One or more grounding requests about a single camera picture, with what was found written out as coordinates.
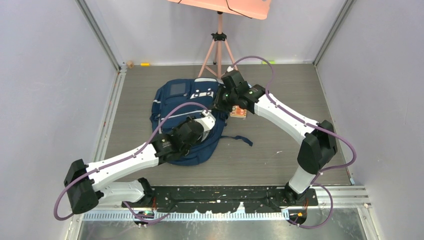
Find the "navy blue student backpack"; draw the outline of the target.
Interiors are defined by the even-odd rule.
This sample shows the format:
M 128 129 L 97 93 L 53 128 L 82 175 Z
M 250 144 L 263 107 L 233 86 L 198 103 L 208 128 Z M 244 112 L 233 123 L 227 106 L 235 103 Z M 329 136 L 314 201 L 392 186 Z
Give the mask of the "navy blue student backpack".
M 187 102 L 196 102 L 205 107 L 212 106 L 219 87 L 222 85 L 215 78 L 199 77 L 195 79 L 173 79 L 156 91 L 152 107 L 150 122 L 154 131 L 157 126 L 174 108 Z M 171 129 L 186 120 L 187 117 L 201 118 L 204 109 L 196 105 L 188 105 L 173 113 L 158 130 L 158 133 L 168 133 Z M 229 114 L 213 111 L 216 124 L 213 129 L 203 134 L 201 143 L 190 149 L 186 156 L 171 161 L 177 166 L 196 166 L 206 162 L 214 153 L 220 139 L 225 138 L 223 131 L 227 126 Z

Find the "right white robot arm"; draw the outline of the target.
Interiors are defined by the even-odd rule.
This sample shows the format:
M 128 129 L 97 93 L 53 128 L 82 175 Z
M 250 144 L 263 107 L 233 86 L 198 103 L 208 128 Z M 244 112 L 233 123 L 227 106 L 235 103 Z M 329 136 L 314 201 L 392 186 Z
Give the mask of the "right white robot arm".
M 238 106 L 269 120 L 300 145 L 298 167 L 282 192 L 289 205 L 299 205 L 319 171 L 338 152 L 334 126 L 327 120 L 317 122 L 301 115 L 259 84 L 250 86 L 234 68 L 229 68 L 221 80 L 223 86 L 218 89 L 214 109 L 231 112 L 234 106 Z

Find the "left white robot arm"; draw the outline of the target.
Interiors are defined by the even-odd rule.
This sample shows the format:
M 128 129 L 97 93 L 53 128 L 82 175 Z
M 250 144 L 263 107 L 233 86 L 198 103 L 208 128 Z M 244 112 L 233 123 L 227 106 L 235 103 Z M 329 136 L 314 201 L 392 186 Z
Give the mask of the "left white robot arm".
M 204 133 L 212 130 L 215 122 L 212 116 L 189 117 L 169 133 L 157 134 L 150 143 L 131 151 L 89 164 L 82 159 L 74 161 L 64 180 L 72 213 L 83 214 L 99 204 L 110 202 L 137 203 L 148 207 L 153 202 L 154 191 L 145 178 L 130 182 L 118 180 L 188 155 Z

